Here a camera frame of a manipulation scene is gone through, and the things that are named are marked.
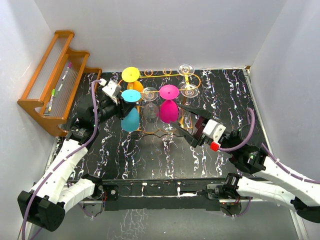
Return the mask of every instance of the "table surface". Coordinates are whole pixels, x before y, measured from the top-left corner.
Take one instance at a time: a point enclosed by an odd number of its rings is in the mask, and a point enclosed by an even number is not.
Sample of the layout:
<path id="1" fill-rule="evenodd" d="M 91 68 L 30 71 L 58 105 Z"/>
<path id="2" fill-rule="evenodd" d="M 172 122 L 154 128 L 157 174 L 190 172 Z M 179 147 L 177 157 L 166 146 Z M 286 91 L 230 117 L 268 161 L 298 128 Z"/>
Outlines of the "table surface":
<path id="1" fill-rule="evenodd" d="M 162 71 L 154 72 L 155 76 L 163 75 Z M 201 79 L 199 94 L 192 98 L 190 105 L 203 108 L 214 113 L 214 118 L 232 131 L 246 125 L 245 110 L 247 107 L 255 109 L 253 99 L 242 69 L 213 69 L 196 70 L 195 74 Z M 121 80 L 120 72 L 103 73 L 102 78 Z M 69 117 L 76 113 L 80 96 L 90 93 L 90 82 L 97 76 L 93 73 L 84 74 L 77 90 L 73 108 Z M 183 76 L 166 76 L 141 78 L 144 87 L 160 89 L 172 84 L 177 86 Z M 190 83 L 198 85 L 195 76 L 190 77 Z M 163 99 L 158 97 L 154 104 L 160 106 Z M 169 124 L 158 120 L 157 124 L 146 125 L 141 117 L 141 129 L 149 130 L 161 128 L 173 131 Z M 261 130 L 256 115 L 256 127 Z M 208 145 L 193 148 L 183 139 L 174 134 L 158 136 L 145 135 L 135 131 L 128 133 L 121 129 L 121 122 L 116 117 L 109 119 L 99 126 L 99 135 L 88 154 L 82 158 L 74 169 L 69 180 L 78 180 L 83 174 L 90 173 L 103 179 L 168 179 L 168 178 L 221 178 L 228 173 L 239 172 L 229 161 L 230 155 L 214 152 Z M 56 156 L 63 139 L 57 142 Z"/>

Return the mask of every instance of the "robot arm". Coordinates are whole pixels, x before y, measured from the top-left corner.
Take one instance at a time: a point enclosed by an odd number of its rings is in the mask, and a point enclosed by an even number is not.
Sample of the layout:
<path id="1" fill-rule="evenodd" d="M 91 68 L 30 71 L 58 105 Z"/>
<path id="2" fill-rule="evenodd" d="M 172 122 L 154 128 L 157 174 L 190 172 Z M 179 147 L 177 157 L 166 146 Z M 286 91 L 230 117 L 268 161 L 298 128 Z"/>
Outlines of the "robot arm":
<path id="1" fill-rule="evenodd" d="M 103 86 L 107 83 L 104 79 L 98 82 L 102 82 Z M 97 92 L 97 109 L 94 87 L 93 82 L 92 96 L 88 94 L 79 100 L 76 118 L 49 169 L 29 192 L 22 191 L 18 196 L 20 211 L 22 216 L 25 216 L 24 223 L 28 221 L 53 232 L 62 223 L 66 212 L 74 205 L 89 196 L 100 196 L 99 193 L 103 191 L 100 187 L 102 180 L 88 174 L 70 188 L 63 190 L 63 187 L 96 139 L 98 119 L 100 122 L 113 116 L 123 119 L 136 103 L 125 102 L 120 96 L 121 87 L 109 81 L 102 88 L 102 92 Z M 22 236 L 24 236 L 24 225 L 22 225 Z"/>
<path id="2" fill-rule="evenodd" d="M 311 222 L 320 223 L 320 182 L 316 182 L 283 165 L 263 144 L 263 135 L 251 125 L 227 132 L 223 124 L 214 120 L 212 113 L 179 104 L 179 107 L 198 115 L 194 134 L 172 124 L 192 146 L 210 145 L 214 151 L 231 154 L 230 162 L 240 171 L 271 181 L 273 184 L 252 181 L 239 174 L 229 173 L 225 184 L 217 186 L 212 196 L 234 198 L 254 197 L 283 205 Z"/>

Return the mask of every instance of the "pink cup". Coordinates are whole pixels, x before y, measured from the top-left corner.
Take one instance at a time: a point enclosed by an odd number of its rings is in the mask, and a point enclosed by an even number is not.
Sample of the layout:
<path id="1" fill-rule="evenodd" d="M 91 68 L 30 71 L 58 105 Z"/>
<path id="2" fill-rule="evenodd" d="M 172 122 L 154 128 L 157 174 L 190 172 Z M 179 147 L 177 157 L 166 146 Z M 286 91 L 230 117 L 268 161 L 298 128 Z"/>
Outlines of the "pink cup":
<path id="1" fill-rule="evenodd" d="M 166 124 L 178 120 L 179 110 L 177 104 L 172 100 L 166 100 L 160 107 L 160 119 Z"/>
<path id="2" fill-rule="evenodd" d="M 168 84 L 160 88 L 159 94 L 165 100 L 172 100 L 178 97 L 179 89 L 174 85 Z"/>

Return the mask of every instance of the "white wall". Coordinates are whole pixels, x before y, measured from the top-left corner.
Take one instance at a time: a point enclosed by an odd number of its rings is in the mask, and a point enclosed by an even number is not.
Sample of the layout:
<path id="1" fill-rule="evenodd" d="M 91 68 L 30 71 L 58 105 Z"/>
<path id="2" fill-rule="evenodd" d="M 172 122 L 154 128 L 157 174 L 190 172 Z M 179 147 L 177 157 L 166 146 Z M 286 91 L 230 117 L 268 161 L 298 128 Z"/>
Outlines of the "white wall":
<path id="1" fill-rule="evenodd" d="M 290 0 L 251 68 L 253 92 L 273 152 L 320 181 L 320 4 Z M 305 221 L 310 239 L 320 225 Z"/>
<path id="2" fill-rule="evenodd" d="M 54 138 L 22 108 L 22 96 L 52 32 L 33 0 L 0 0 L 0 239 L 16 239 L 17 198 L 44 172 Z"/>
<path id="3" fill-rule="evenodd" d="M 104 71 L 251 65 L 286 0 L 35 0 Z"/>

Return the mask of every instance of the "wooden rack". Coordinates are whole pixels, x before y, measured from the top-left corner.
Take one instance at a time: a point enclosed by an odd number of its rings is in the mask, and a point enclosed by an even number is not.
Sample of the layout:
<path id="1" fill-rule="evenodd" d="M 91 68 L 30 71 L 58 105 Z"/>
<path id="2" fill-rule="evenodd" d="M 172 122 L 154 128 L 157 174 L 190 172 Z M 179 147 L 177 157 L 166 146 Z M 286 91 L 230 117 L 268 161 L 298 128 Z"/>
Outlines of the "wooden rack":
<path id="1" fill-rule="evenodd" d="M 69 47 L 74 35 L 68 30 L 54 33 L 49 47 L 18 100 L 18 104 L 38 124 L 50 135 L 57 137 L 64 137 L 68 133 L 63 129 L 63 125 L 67 123 L 82 74 L 96 73 L 99 79 L 102 73 L 101 68 L 86 67 L 89 52 L 76 51 Z M 61 85 L 69 63 L 72 63 L 72 66 L 63 81 L 63 86 L 52 101 L 51 111 L 45 114 L 52 90 Z"/>

